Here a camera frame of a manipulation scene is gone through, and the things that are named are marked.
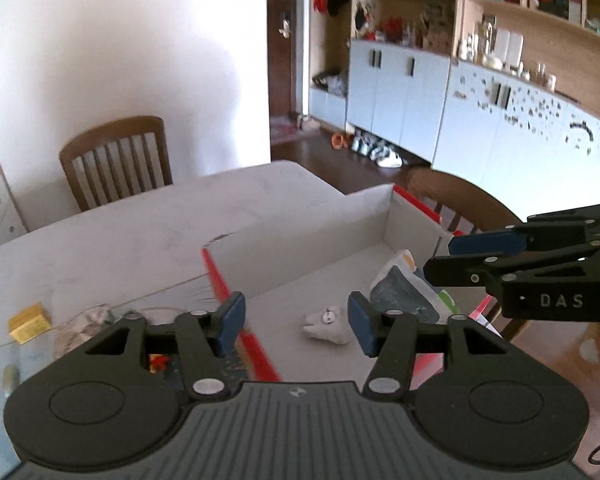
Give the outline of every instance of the dark wooden floor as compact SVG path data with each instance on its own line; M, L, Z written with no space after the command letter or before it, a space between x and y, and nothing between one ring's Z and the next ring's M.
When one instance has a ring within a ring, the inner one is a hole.
M412 165L426 165L411 155L406 166L384 170L356 153L333 150L327 132L273 146L271 158L297 162L345 194L387 182L404 186ZM578 353L585 329L582 323L535 321L516 340L516 345L571 381L586 397L590 409L589 428L574 461L590 474L599 469L587 463L587 456L600 443L600 368L585 362Z

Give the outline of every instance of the brown door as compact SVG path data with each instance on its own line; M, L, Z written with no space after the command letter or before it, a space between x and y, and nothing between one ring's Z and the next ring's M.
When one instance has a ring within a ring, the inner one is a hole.
M296 0L267 0L270 117L296 108L295 6Z

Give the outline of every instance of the wooden chair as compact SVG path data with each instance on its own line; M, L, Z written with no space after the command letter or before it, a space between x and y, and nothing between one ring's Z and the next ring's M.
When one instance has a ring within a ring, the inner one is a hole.
M160 117L92 128L60 151L60 164L81 211L173 183Z
M406 190L442 216L443 226L452 232L461 230L466 234L474 234L497 231L507 225L522 223L522 220L486 191L441 171L413 168L407 176ZM485 317L493 324L501 313L501 306L495 303ZM527 320L513 319L499 332L504 339L512 341L528 324Z

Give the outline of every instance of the small yellow carton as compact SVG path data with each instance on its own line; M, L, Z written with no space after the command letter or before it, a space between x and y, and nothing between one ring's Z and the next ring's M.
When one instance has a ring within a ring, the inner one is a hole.
M51 323L42 308L36 303L21 310L9 320L9 334L23 344L51 328Z

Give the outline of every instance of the door frame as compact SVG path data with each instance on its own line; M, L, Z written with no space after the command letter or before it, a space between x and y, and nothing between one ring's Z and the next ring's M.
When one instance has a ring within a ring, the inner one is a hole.
M296 0L296 112L309 113L309 20L310 1Z

